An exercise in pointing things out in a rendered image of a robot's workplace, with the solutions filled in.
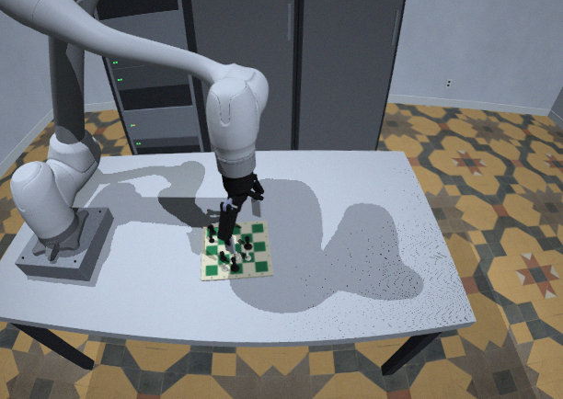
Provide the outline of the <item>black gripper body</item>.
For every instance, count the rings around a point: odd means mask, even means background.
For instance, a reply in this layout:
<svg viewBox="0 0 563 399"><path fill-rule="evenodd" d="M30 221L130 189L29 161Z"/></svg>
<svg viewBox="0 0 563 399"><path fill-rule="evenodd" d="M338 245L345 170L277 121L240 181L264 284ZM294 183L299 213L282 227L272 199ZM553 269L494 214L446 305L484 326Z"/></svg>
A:
<svg viewBox="0 0 563 399"><path fill-rule="evenodd" d="M245 196L245 201L247 200L248 194L254 186L254 172L246 177L241 178L229 178L222 176L224 189L228 193L227 200L232 198L232 203L238 206L241 195Z"/></svg>

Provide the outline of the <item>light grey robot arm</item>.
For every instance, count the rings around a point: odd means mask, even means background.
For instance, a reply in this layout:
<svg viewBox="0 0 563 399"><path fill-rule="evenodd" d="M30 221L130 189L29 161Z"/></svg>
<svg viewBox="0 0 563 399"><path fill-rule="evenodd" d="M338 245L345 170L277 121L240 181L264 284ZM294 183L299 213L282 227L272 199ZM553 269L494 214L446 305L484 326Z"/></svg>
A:
<svg viewBox="0 0 563 399"><path fill-rule="evenodd" d="M17 210L39 238L34 256L45 253L54 259L58 251L78 249L89 215L72 208L101 157L98 141L85 129L85 51L200 79L210 88L207 126L219 173L241 178L256 168L259 116L269 94L264 74L109 28L93 18L97 4L98 0L0 0L2 12L48 35L49 41L55 133L48 161L22 165L10 181Z"/></svg>

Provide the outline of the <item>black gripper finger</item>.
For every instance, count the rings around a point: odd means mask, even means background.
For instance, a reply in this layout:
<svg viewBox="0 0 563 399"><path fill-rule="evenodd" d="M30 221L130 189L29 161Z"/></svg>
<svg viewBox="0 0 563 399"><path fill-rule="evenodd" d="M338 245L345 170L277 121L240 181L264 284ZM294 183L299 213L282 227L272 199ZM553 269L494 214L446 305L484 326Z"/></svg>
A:
<svg viewBox="0 0 563 399"><path fill-rule="evenodd" d="M221 212L217 238L223 240L225 250L233 254L236 252L236 248L232 234L235 228L237 214L241 211L244 201L245 196L241 195L237 208L231 206L232 198L220 204Z"/></svg>
<svg viewBox="0 0 563 399"><path fill-rule="evenodd" d="M250 190L249 192L247 192L246 194L248 194L249 197L251 198L251 204L252 204L252 214L261 218L262 216L262 211L261 211L261 201L264 199L264 197L260 196L261 194L264 193L264 189L263 187L260 185L259 181L258 181L258 176L257 174L254 174L254 186L253 186L254 191Z"/></svg>

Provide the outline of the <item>green and white chessboard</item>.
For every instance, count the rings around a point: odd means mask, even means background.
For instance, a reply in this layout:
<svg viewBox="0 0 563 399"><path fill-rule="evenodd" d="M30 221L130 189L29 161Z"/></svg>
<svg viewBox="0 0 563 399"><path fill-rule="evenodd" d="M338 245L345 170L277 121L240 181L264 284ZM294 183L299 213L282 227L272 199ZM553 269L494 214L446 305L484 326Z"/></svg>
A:
<svg viewBox="0 0 563 399"><path fill-rule="evenodd" d="M237 272L233 272L231 267L231 257L235 255L225 250L224 241L217 238L218 224L213 224L216 234L213 235L214 243L210 243L210 229L208 225L203 225L202 230L202 251L201 251L201 281L224 280L224 279L248 279L273 276L270 240L268 225L266 221L236 222L232 236L234 237L235 248L240 256L236 261L239 266ZM249 236L252 249L248 250L251 260L246 261L245 237ZM226 260L220 260L220 251L224 251ZM222 263L226 264L228 270L222 271Z"/></svg>

